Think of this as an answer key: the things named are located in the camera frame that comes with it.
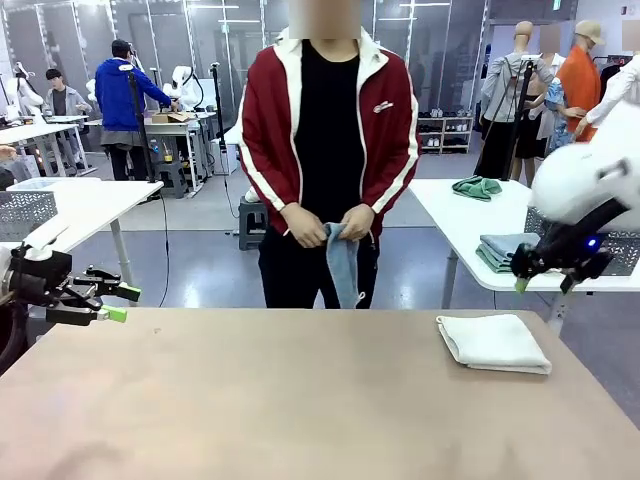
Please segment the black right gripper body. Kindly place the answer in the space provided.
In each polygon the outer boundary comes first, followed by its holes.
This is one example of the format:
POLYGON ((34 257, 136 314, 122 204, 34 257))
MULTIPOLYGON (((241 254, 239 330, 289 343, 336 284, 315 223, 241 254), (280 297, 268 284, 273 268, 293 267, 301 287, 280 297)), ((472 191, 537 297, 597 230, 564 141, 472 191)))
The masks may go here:
POLYGON ((611 251, 596 237, 577 242, 540 240, 536 246, 521 243, 511 257, 510 267, 515 278, 529 282, 536 276, 558 271, 563 294, 586 280, 599 278, 611 263, 611 251))

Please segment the person's right hand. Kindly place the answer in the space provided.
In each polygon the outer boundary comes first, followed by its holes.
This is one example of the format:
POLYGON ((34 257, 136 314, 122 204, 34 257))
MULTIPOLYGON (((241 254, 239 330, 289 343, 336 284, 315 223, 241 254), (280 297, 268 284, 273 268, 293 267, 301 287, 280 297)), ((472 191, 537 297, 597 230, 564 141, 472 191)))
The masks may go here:
POLYGON ((281 215, 288 230, 302 247, 316 248, 326 242, 327 235, 323 223, 298 203, 286 205, 282 209, 281 215))

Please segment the person's left hand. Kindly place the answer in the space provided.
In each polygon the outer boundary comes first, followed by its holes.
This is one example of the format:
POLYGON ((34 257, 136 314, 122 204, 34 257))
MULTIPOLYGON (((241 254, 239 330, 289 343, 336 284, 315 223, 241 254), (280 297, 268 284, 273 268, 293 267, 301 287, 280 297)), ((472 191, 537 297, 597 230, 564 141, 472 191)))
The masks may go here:
POLYGON ((348 210, 341 220, 343 229, 340 239, 359 241, 371 230, 375 212, 366 204, 360 204, 348 210))

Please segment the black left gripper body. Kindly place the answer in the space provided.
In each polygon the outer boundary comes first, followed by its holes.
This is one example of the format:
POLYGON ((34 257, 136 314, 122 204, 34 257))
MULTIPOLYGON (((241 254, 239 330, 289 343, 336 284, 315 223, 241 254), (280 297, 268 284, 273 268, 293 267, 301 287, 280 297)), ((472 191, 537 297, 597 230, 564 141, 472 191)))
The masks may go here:
POLYGON ((72 256, 54 250, 17 247, 10 251, 8 292, 16 301, 55 306, 72 269, 72 256))

